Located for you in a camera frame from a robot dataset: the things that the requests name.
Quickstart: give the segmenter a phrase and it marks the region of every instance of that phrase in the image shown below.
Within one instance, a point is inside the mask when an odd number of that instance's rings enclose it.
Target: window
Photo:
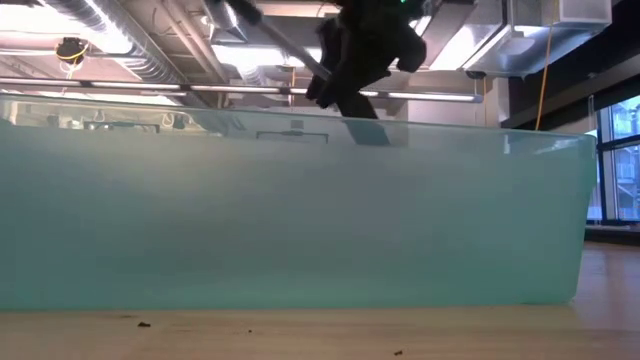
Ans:
[[[614,153],[616,204],[620,220],[640,220],[640,147],[629,146]]]
[[[597,113],[597,187],[587,218],[603,224],[640,222],[640,96]]]
[[[598,137],[598,130],[591,130],[586,133],[593,137]],[[591,193],[591,200],[589,201],[589,210],[587,212],[587,219],[589,220],[602,220],[602,197],[600,196],[600,161],[596,163],[596,173],[593,176],[596,177],[597,184]]]
[[[640,134],[640,96],[625,100],[611,107],[613,139],[624,139]]]

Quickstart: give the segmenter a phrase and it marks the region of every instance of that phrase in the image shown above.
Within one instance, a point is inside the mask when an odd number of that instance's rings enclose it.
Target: air vent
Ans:
[[[557,4],[560,6],[558,19]],[[589,27],[594,24],[611,23],[611,0],[544,0],[542,6],[545,25],[554,23],[560,26],[581,24]]]

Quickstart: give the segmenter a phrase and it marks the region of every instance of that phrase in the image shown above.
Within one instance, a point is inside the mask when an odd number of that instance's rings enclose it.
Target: wall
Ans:
[[[411,122],[484,126],[482,104],[409,101],[408,120]]]
[[[500,127],[509,114],[509,89],[506,79],[487,80],[489,91],[483,103],[443,101],[407,101],[396,114],[398,120],[411,122]]]
[[[591,117],[585,117],[578,121],[564,124],[560,127],[553,129],[553,132],[565,133],[565,134],[585,134],[589,131],[595,130],[597,127],[595,119]]]

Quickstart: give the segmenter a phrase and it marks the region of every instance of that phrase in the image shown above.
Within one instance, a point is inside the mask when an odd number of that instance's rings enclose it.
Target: ductwork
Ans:
[[[238,18],[226,1],[204,1],[203,7],[213,25],[236,37],[242,42],[248,42],[247,36],[238,25]]]
[[[236,67],[238,69],[238,74],[240,74],[240,77],[242,78],[242,81],[244,81],[244,83],[246,85],[249,86],[258,86],[258,87],[264,87],[264,86],[269,86],[269,87],[282,87],[284,86],[284,83],[280,82],[280,81],[275,81],[275,80],[271,80],[269,79],[264,71],[262,70],[261,67],[259,66],[238,66]],[[264,97],[267,97],[271,100],[275,100],[275,101],[287,101],[288,98],[286,95],[263,95]]]
[[[503,1],[507,21],[467,60],[465,70],[505,77],[535,73],[544,67],[550,32],[549,62],[553,63],[612,21],[611,0]],[[478,38],[473,28],[466,30],[470,38]]]
[[[40,0],[59,13],[73,18],[104,38],[96,44],[105,52],[127,52],[134,59],[117,60],[145,83],[185,83],[186,78],[171,63],[146,31],[115,0]],[[206,107],[197,95],[189,93],[175,100],[184,105]]]

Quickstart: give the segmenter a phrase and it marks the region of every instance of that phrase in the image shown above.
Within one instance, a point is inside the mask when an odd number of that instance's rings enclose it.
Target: pipe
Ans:
[[[131,55],[141,58],[121,59],[119,63],[143,82],[186,82],[186,77],[118,1],[41,0],[41,2],[63,15],[79,20],[97,34],[105,36],[108,41],[128,41],[132,45]],[[206,106],[206,103],[196,94],[189,94],[187,97],[176,100],[185,105]]]
[[[251,66],[251,67],[236,66],[236,69],[238,69],[238,74],[240,74],[240,77],[248,86],[280,88],[284,84],[281,81],[273,81],[271,79],[267,79],[267,76],[264,74],[264,71],[259,66]],[[287,97],[284,95],[269,95],[269,94],[262,94],[262,95],[264,95],[264,97],[266,98],[269,98],[275,101],[287,101]]]
[[[219,77],[219,81],[228,83],[229,79],[224,71],[224,67],[213,53],[211,49],[211,45],[207,44],[204,40],[202,40],[201,34],[198,30],[193,26],[193,23],[184,12],[184,9],[176,3],[175,0],[166,0],[167,4],[171,8],[171,13],[175,15],[176,20],[180,21],[180,23],[187,29],[189,35],[191,35],[191,39],[195,41],[196,45],[200,48],[204,56],[209,60],[209,64],[216,70],[216,73]]]
[[[6,56],[55,56],[55,50],[47,50],[47,49],[7,49],[0,48],[0,55]],[[96,59],[137,59],[144,60],[146,59],[144,56],[140,55],[131,55],[131,54],[110,54],[110,53],[99,53],[99,52],[87,52],[84,54],[84,57],[87,58],[96,58]]]
[[[38,79],[38,78],[12,78],[0,77],[0,85],[5,88],[28,88],[28,87],[67,87],[67,88],[90,88],[107,90],[136,90],[136,91],[162,91],[169,92],[217,92],[217,93],[238,93],[238,94],[271,94],[271,95],[304,95],[307,89],[277,87],[277,86],[239,86],[229,84],[197,85],[197,84],[157,84],[139,82],[118,82],[118,81],[92,81],[92,80],[67,80],[67,79]],[[393,90],[360,90],[360,94],[366,97],[380,99],[403,99],[421,101],[449,101],[482,103],[483,96],[477,94],[456,94],[456,93],[436,93],[436,92],[406,92]]]
[[[218,80],[215,75],[216,73],[215,69],[211,66],[209,62],[207,62],[207,59],[204,58],[200,50],[198,50],[193,45],[193,42],[187,37],[187,34],[184,32],[184,30],[182,30],[180,25],[175,21],[173,16],[171,16],[171,13],[169,13],[169,9],[167,9],[167,6],[166,6],[166,1],[158,0],[157,5],[158,5],[157,9],[160,11],[162,16],[167,18],[167,20],[169,21],[169,25],[171,25],[171,28],[173,29],[173,31],[176,32],[176,35],[178,35],[182,43],[187,47],[187,49],[196,59],[198,64],[202,66],[204,71],[209,75],[209,77],[211,77],[212,80],[214,81]]]
[[[249,42],[247,36],[238,26],[238,18],[233,9],[225,1],[204,1],[204,11],[213,21],[213,25],[235,36],[244,43]]]

